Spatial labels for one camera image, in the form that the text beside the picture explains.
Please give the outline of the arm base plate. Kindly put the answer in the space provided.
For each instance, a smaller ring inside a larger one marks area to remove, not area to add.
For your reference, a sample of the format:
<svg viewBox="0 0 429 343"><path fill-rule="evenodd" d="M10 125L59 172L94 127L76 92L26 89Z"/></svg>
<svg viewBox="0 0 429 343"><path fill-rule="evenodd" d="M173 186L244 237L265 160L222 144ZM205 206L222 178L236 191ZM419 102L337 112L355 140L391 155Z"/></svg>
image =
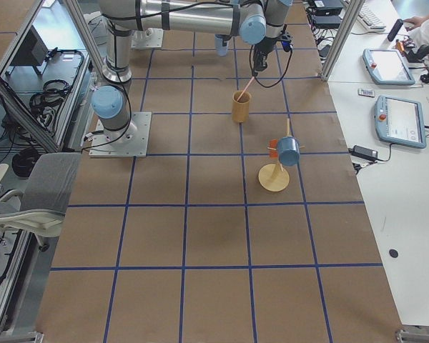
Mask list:
<svg viewBox="0 0 429 343"><path fill-rule="evenodd" d="M149 28L146 31L134 31L131 48L134 50L161 49L163 37L163 29Z"/></svg>
<svg viewBox="0 0 429 343"><path fill-rule="evenodd" d="M104 129L101 120L98 119L96 130L102 133L93 137L89 156L94 158L145 157L151 121L150 111L134 111L132 120L123 134L122 131Z"/></svg>

